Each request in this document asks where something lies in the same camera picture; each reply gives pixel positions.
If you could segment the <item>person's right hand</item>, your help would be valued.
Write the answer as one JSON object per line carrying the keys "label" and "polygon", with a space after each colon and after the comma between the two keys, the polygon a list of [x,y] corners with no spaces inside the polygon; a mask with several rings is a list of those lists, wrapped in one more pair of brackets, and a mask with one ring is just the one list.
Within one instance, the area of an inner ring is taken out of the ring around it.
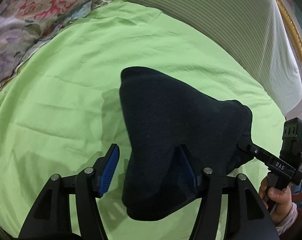
{"label": "person's right hand", "polygon": [[271,218],[275,225],[279,225],[290,213],[293,203],[292,203],[292,195],[291,189],[287,187],[283,190],[275,189],[274,187],[268,187],[268,180],[267,177],[263,178],[259,187],[259,196],[261,199],[267,196],[272,201],[276,202],[276,209],[271,215]]}

